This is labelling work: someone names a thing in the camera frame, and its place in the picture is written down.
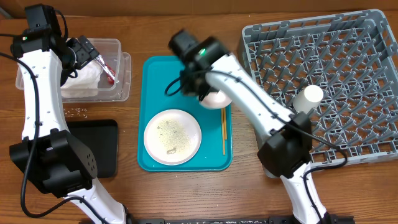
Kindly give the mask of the white cup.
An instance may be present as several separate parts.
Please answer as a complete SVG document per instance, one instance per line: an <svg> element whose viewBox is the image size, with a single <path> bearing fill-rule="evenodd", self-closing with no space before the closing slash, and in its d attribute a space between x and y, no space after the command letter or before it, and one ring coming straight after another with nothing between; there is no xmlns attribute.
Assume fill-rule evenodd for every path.
<svg viewBox="0 0 398 224"><path fill-rule="evenodd" d="M308 113L316 108L324 97L323 90L316 85L305 87L293 100L293 107L296 112Z"/></svg>

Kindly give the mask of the red snack wrapper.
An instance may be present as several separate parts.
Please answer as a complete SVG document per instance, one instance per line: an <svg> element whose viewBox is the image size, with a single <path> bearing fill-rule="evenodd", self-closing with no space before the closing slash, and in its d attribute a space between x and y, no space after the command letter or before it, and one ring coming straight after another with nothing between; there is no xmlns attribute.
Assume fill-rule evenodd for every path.
<svg viewBox="0 0 398 224"><path fill-rule="evenodd" d="M116 79L115 71L104 61L101 55L98 56L98 62L102 66L103 70L107 73L109 84L113 85Z"/></svg>

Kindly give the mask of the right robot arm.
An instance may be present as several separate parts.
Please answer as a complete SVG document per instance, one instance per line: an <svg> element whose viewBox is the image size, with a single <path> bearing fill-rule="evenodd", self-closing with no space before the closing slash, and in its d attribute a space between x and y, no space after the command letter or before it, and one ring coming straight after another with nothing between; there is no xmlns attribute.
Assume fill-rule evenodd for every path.
<svg viewBox="0 0 398 224"><path fill-rule="evenodd" d="M270 176L282 180L299 223L326 223L311 176L312 125L303 113L293 113L264 91L217 38L199 42L182 29L171 37L169 49L184 65L178 91L203 102L223 92L250 120L261 146L257 153Z"/></svg>

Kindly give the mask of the white napkin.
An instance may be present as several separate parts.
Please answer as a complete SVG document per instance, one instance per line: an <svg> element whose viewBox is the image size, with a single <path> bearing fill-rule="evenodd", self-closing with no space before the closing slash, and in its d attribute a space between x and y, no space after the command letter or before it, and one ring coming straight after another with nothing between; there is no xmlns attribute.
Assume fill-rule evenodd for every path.
<svg viewBox="0 0 398 224"><path fill-rule="evenodd" d="M81 70L77 70L77 78L68 78L62 88L97 89L102 72L103 69L98 63L90 62Z"/></svg>

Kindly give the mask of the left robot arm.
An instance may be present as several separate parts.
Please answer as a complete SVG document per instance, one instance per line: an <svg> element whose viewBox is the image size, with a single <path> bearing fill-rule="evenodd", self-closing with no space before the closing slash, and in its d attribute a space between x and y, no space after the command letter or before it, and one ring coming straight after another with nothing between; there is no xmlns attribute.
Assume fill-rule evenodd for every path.
<svg viewBox="0 0 398 224"><path fill-rule="evenodd" d="M23 76L22 141L9 148L23 183L74 203L95 223L133 223L128 209L98 180L91 149L73 136L63 113L61 87L99 56L84 36L69 38L63 14L52 6L25 9L28 28L13 38L10 59Z"/></svg>

